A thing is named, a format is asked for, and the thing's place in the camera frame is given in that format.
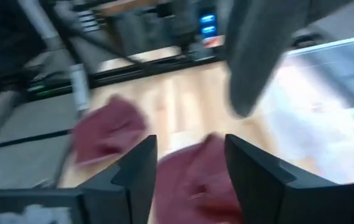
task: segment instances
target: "wooden surface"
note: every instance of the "wooden surface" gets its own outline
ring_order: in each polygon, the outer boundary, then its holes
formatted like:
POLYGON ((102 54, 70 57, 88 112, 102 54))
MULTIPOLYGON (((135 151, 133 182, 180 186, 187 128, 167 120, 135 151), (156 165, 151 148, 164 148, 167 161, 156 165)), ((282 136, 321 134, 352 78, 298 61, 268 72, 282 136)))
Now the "wooden surface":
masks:
POLYGON ((113 16, 137 7, 156 5, 157 0, 117 0, 100 5, 96 10, 103 16, 113 16))
MULTIPOLYGON (((171 47, 136 57, 154 60, 174 54, 176 50, 171 47)), ((101 70, 125 65, 122 60, 110 60, 101 70)), ((286 58, 256 111, 246 119, 237 117, 228 104, 229 74, 223 62, 97 88, 91 109, 103 106, 113 94, 134 102, 149 123, 147 134, 158 137, 159 158, 200 142, 208 133, 232 133, 310 172, 336 182, 354 182, 354 141, 350 140, 354 139, 354 128, 346 128, 349 131, 342 135, 344 129, 339 126, 343 122, 336 119, 349 118, 354 123, 354 118, 342 116, 346 111, 344 100, 316 79, 313 67, 297 57, 286 58), (283 137, 293 143, 286 145, 283 137), (335 150, 336 144, 345 144, 345 148, 335 150)), ((71 155, 61 186, 74 187, 114 161, 77 168, 71 155)))
MULTIPOLYGON (((169 47, 135 57, 153 60, 176 53, 175 48, 169 47)), ((124 60, 115 59, 104 62, 100 70, 125 65, 128 63, 124 60)), ((97 88, 91 110, 103 106, 113 94, 134 102, 149 123, 147 134, 157 135, 159 158, 198 143, 212 132, 220 135, 233 133, 261 146, 261 134, 252 119, 237 117, 228 106, 227 74, 223 62, 219 62, 97 88)), ((63 173, 62 187, 74 187, 84 182, 115 159, 84 168, 74 166, 72 161, 73 155, 63 173)))

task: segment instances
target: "black plastic piece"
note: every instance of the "black plastic piece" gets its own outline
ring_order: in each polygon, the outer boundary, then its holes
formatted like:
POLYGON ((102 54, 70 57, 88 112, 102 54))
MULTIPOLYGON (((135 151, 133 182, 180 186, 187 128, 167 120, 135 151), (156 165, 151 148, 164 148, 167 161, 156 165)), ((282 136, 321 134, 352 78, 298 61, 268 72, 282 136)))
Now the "black plastic piece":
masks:
POLYGON ((225 150, 245 223, 354 224, 354 184, 325 180, 234 135, 225 150))
POLYGON ((118 162, 79 185, 85 192, 90 223, 146 224, 156 166, 157 140, 149 136, 118 162))
POLYGON ((303 49, 324 43, 324 38, 318 33, 311 33, 295 37, 291 47, 295 49, 303 49))
POLYGON ((146 224, 156 166, 157 140, 149 136, 74 189, 0 190, 0 223, 146 224))

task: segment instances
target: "blue led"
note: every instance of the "blue led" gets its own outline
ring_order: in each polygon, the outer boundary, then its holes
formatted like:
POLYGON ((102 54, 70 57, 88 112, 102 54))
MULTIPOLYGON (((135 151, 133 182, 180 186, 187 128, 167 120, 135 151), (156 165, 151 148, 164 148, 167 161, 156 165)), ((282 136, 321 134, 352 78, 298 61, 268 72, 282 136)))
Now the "blue led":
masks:
POLYGON ((206 15, 206 16, 202 16, 202 18, 200 18, 200 23, 202 23, 202 24, 211 23, 211 22, 215 22, 214 15, 206 15))
POLYGON ((215 26, 208 26, 202 29, 202 34, 212 34, 215 33, 215 31, 216 31, 215 26))

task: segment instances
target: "green light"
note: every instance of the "green light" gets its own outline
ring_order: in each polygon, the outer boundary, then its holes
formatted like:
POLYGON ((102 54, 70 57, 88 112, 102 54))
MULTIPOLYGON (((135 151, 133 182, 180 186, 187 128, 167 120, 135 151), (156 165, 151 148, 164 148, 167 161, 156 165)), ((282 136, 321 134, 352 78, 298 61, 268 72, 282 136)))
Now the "green light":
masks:
POLYGON ((27 91, 36 91, 36 90, 41 90, 42 88, 44 88, 44 85, 33 86, 30 87, 27 91))
POLYGON ((41 93, 38 93, 37 96, 46 96, 50 93, 51 93, 51 91, 42 91, 41 93))

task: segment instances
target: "maroon towel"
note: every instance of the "maroon towel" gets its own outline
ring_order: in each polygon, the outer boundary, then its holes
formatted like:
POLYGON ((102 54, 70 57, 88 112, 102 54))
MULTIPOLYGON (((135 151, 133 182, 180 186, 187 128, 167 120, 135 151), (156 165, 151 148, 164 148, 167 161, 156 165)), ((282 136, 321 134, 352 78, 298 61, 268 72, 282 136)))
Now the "maroon towel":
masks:
POLYGON ((84 117, 73 129, 76 162, 90 164, 130 150, 146 130, 143 115, 120 96, 84 117))
POLYGON ((163 158, 156 178, 159 224, 243 222, 226 169, 224 140, 217 135, 163 158))

